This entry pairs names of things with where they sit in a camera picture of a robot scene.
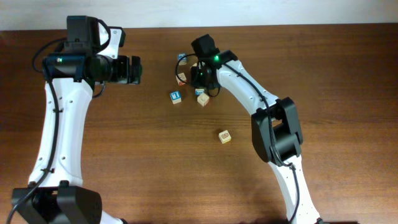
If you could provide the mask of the sailboat block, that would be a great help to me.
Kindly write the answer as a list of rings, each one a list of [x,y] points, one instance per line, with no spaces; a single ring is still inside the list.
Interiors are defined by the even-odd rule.
[[[204,88],[196,88],[195,89],[195,95],[196,96],[200,96],[202,93],[204,93],[205,92],[205,89]]]

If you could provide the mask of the blue-top block with L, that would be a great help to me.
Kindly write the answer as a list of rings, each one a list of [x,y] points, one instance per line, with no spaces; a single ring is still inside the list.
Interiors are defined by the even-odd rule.
[[[173,104],[180,103],[182,101],[182,96],[179,91],[173,91],[170,93],[170,98]]]

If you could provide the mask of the yellow-edged block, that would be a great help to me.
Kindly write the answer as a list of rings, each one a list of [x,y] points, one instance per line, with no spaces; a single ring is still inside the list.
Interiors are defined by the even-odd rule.
[[[222,131],[218,134],[218,137],[222,144],[225,144],[231,140],[231,135],[228,130]]]

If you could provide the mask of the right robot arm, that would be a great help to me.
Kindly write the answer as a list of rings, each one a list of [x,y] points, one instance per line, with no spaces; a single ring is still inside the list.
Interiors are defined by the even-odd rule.
[[[252,145],[275,174],[289,223],[323,223],[302,168],[303,143],[297,108],[289,97],[280,99],[263,88],[230,50],[222,52],[206,34],[192,42],[198,59],[195,79],[227,89],[251,117]]]

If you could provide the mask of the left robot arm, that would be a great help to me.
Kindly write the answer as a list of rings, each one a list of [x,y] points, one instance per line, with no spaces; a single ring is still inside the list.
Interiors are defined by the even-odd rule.
[[[42,139],[28,186],[12,191],[10,223],[125,223],[103,210],[98,192],[83,187],[81,149],[95,84],[137,85],[140,57],[52,53],[42,61],[47,105]]]

